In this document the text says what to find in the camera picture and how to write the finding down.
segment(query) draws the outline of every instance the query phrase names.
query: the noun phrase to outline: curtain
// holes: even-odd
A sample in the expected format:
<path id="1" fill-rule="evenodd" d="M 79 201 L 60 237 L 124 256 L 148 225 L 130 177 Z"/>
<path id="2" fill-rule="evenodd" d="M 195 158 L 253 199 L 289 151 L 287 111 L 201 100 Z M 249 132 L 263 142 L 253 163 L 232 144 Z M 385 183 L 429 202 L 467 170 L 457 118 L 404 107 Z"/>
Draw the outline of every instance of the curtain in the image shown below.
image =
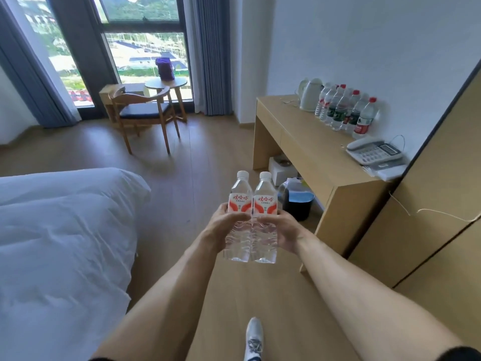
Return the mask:
<path id="1" fill-rule="evenodd" d="M 0 0 L 0 30 L 0 65 L 39 124 L 76 124 L 78 110 L 16 0 Z"/>
<path id="2" fill-rule="evenodd" d="M 232 114 L 229 0 L 184 0 L 196 112 Z"/>

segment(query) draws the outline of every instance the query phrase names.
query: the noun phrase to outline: landline phone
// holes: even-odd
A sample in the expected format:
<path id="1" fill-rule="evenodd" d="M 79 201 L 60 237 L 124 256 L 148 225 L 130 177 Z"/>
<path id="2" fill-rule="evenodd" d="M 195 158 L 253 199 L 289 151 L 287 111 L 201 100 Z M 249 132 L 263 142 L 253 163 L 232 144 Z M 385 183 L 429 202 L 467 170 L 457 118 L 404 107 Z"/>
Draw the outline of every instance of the landline phone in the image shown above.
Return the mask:
<path id="1" fill-rule="evenodd" d="M 349 143 L 346 148 L 346 152 L 363 166 L 403 157 L 403 153 L 396 147 L 375 137 L 355 140 Z"/>

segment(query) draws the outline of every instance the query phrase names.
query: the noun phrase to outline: white duvet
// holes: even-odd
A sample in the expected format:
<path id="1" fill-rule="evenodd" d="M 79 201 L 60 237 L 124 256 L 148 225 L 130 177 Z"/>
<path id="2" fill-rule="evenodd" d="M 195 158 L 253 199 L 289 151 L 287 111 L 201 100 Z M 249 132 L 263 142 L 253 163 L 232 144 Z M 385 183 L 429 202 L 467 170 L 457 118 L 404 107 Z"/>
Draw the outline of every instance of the white duvet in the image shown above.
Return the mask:
<path id="1" fill-rule="evenodd" d="M 149 197 L 116 168 L 0 178 L 1 360 L 88 360 L 127 310 Z"/>

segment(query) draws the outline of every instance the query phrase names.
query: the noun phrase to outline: hand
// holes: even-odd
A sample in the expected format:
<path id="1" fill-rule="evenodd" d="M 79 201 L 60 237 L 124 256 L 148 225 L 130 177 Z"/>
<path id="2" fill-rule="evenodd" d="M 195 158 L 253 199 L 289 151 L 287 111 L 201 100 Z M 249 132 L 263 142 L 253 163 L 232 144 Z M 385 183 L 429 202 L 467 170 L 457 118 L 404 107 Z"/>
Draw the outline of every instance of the hand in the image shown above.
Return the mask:
<path id="1" fill-rule="evenodd" d="M 307 231 L 294 217 L 288 212 L 281 210 L 279 215 L 263 215 L 258 217 L 260 223 L 271 223 L 277 226 L 277 242 L 280 248 L 286 251 L 297 253 L 297 239 L 303 237 Z"/>
<path id="2" fill-rule="evenodd" d="M 213 213 L 212 218 L 205 227 L 204 234 L 209 244 L 213 244 L 217 252 L 225 248 L 225 237 L 238 221 L 250 220 L 251 215 L 240 212 L 227 212 L 227 203 L 223 203 Z"/>

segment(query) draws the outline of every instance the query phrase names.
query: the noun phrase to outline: round side table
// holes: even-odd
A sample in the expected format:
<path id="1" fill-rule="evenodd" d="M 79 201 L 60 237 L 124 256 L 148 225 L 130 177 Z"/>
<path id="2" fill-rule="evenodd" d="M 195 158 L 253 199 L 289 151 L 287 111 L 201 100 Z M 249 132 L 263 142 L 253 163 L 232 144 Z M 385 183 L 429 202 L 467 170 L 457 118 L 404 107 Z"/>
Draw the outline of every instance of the round side table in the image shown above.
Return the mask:
<path id="1" fill-rule="evenodd" d="M 180 88 L 182 86 L 185 86 L 187 84 L 187 78 L 185 77 L 176 77 L 173 81 L 162 81 L 160 77 L 152 78 L 148 80 L 145 83 L 145 87 L 151 88 L 153 90 L 157 90 L 157 93 L 159 93 L 162 89 L 164 89 L 166 86 L 170 87 L 171 89 L 174 89 L 177 95 L 177 100 L 179 101 L 180 105 L 180 111 L 182 112 L 182 116 L 178 116 L 177 118 L 180 121 L 183 121 L 184 123 L 187 122 L 187 115 L 185 114 L 185 109 L 184 109 L 184 103 L 182 101 L 182 96 L 180 94 Z M 167 93 L 167 96 L 169 98 L 169 103 L 172 105 L 172 98 L 170 96 L 170 91 Z"/>

